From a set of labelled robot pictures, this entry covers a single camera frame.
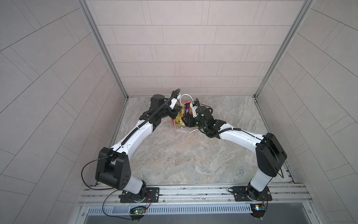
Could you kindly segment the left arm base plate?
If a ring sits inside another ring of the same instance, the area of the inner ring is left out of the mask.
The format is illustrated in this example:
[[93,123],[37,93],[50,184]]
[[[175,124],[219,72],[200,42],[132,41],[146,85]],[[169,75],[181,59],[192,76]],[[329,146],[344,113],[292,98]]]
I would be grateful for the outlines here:
[[142,189],[138,194],[134,194],[128,191],[118,196],[121,203],[157,203],[159,197],[158,187],[146,187]]

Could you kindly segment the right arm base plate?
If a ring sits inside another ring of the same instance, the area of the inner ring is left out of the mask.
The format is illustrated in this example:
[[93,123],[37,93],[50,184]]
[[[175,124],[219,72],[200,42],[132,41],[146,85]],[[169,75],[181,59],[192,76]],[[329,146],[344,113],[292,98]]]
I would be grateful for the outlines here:
[[272,195],[268,186],[263,191],[258,191],[249,186],[233,186],[228,189],[228,192],[234,195],[236,202],[256,202],[256,201],[272,201]]

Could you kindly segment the yellow snack packet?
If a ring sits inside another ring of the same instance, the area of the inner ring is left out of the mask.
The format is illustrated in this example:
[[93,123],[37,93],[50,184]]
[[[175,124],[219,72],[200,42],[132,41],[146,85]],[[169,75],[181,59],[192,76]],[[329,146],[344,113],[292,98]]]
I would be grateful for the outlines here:
[[185,105],[182,105],[180,108],[180,111],[178,113],[178,115],[176,116],[176,118],[174,119],[174,122],[176,124],[180,124],[182,126],[185,126],[185,123],[183,122],[182,118],[185,116]]

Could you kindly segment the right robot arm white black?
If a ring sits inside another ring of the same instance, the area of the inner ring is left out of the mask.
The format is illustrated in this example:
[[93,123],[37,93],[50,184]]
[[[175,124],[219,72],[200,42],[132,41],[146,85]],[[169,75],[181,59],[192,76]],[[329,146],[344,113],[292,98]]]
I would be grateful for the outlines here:
[[250,133],[227,122],[215,119],[213,109],[198,100],[185,105],[182,118],[185,126],[197,127],[208,138],[218,138],[236,143],[256,155],[258,170],[240,195],[252,201],[269,200],[269,182],[277,175],[283,176],[282,166],[287,154],[277,137]]

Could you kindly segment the red paper gift bag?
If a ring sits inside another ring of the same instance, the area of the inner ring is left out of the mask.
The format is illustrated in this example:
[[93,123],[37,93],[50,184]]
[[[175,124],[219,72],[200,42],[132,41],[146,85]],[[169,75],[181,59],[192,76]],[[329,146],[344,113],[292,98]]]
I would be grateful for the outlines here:
[[172,119],[174,130],[178,132],[185,132],[188,134],[198,132],[198,128],[193,124],[194,118],[197,116],[193,112],[197,106],[193,106],[194,99],[189,94],[179,95],[176,105],[179,106],[177,116]]

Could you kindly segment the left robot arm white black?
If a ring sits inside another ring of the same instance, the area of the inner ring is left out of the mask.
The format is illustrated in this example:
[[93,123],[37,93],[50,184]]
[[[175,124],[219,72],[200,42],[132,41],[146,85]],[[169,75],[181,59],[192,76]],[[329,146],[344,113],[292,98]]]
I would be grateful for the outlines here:
[[135,127],[117,144],[101,149],[95,180],[111,188],[128,192],[135,201],[142,201],[146,196],[146,183],[131,176],[130,158],[163,118],[176,118],[180,111],[177,104],[179,97],[180,89],[174,90],[168,98],[160,94],[153,95],[149,109],[143,112]]

